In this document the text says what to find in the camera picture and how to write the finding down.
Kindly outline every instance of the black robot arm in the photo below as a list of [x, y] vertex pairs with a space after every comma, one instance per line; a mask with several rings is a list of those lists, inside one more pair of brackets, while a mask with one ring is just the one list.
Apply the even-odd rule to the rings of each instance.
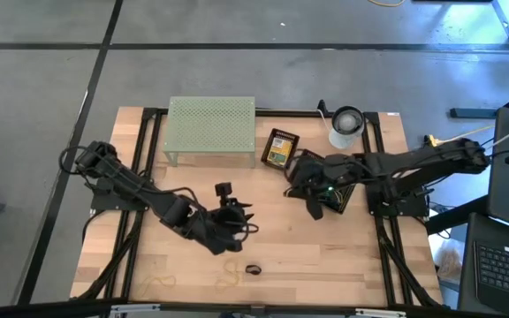
[[[374, 210], [383, 216], [395, 216], [412, 213], [410, 204], [415, 201], [425, 206], [423, 197], [429, 192], [424, 185], [453, 173], [481, 173], [490, 159], [478, 142], [460, 139], [396, 155], [335, 154], [323, 160], [299, 156], [290, 164], [286, 177], [292, 188], [287, 195], [306, 200], [314, 217], [323, 214], [318, 195], [357, 183], [375, 188], [368, 193], [378, 204]], [[410, 170], [415, 172], [404, 176]]]
[[[241, 243], [251, 232], [248, 220], [253, 215], [246, 215], [244, 210], [250, 204], [227, 197], [232, 192], [230, 183], [216, 185], [221, 207], [208, 211], [189, 189], [162, 191], [148, 179], [127, 169], [118, 160], [116, 149], [108, 143], [93, 141], [75, 163], [76, 173], [90, 178], [107, 178], [114, 185], [116, 195], [144, 202], [160, 218], [160, 223], [182, 238], [196, 240], [213, 254], [241, 251]], [[193, 198], [174, 193], [181, 190], [190, 191]], [[243, 239], [234, 238], [241, 232], [245, 232]]]

